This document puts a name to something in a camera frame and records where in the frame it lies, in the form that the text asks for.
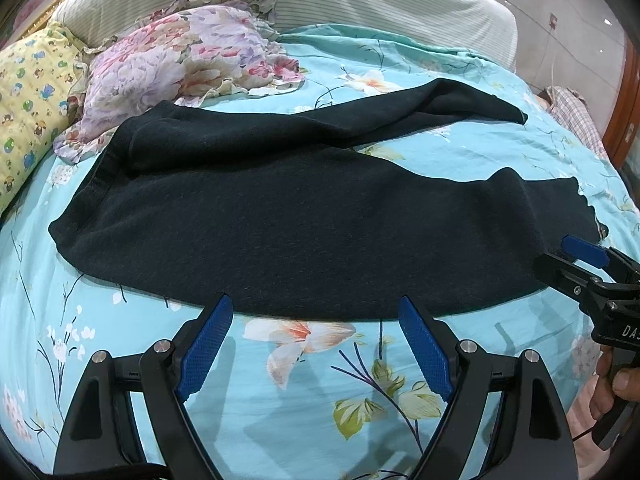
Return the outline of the person's right hand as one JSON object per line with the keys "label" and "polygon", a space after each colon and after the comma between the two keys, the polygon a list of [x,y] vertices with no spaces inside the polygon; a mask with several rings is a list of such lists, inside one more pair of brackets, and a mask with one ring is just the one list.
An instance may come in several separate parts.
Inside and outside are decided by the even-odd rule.
{"label": "person's right hand", "polygon": [[613,349],[609,346],[601,346],[601,355],[597,362],[597,385],[589,402],[590,414],[595,420],[599,420],[614,404],[614,398],[636,402],[640,400],[640,370],[638,367],[621,368],[610,379],[608,373],[612,367]]}

